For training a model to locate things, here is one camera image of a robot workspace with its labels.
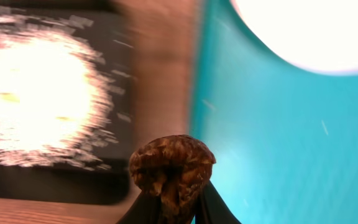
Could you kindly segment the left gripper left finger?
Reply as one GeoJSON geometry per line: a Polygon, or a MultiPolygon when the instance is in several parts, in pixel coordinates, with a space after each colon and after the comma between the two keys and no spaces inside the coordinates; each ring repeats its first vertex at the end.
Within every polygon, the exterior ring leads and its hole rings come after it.
{"type": "Polygon", "coordinates": [[[117,224],[157,224],[160,209],[159,196],[141,192],[117,224]]]}

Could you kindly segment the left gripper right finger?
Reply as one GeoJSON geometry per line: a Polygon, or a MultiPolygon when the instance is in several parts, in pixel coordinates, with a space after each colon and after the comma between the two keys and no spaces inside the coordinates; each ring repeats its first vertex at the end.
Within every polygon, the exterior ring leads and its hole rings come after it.
{"type": "Polygon", "coordinates": [[[241,224],[209,181],[196,204],[196,224],[241,224]]]}

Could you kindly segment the large pink plate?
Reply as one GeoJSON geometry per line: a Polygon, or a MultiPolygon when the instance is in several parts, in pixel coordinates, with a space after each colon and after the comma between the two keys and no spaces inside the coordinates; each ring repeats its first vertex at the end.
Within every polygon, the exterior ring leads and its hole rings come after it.
{"type": "Polygon", "coordinates": [[[358,0],[232,0],[241,21],[300,69],[358,75],[358,0]]]}

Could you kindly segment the brown food scrap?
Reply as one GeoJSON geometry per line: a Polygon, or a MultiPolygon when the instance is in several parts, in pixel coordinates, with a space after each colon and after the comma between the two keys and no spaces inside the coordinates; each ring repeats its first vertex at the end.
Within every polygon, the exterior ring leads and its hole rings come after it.
{"type": "Polygon", "coordinates": [[[158,223],[191,223],[201,191],[209,182],[214,154],[189,135],[154,139],[129,159],[129,172],[143,193],[158,197],[158,223]]]}

